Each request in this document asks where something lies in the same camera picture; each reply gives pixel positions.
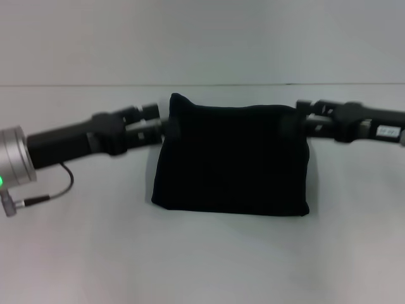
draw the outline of white wall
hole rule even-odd
[[[164,113],[172,92],[200,105],[405,110],[405,85],[204,86],[405,82],[404,5],[335,2],[2,0],[0,128],[29,134],[146,103]],[[158,154],[73,161],[72,192],[0,213],[0,303],[404,302],[400,147],[311,141],[303,218],[163,210],[149,202]],[[50,168],[13,194],[66,182]]]

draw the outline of black velvet pouch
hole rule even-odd
[[[280,135],[282,120],[294,120],[296,109],[196,106],[173,94],[170,117],[178,120],[181,137],[163,144],[153,203],[200,212],[309,213],[306,138]]]

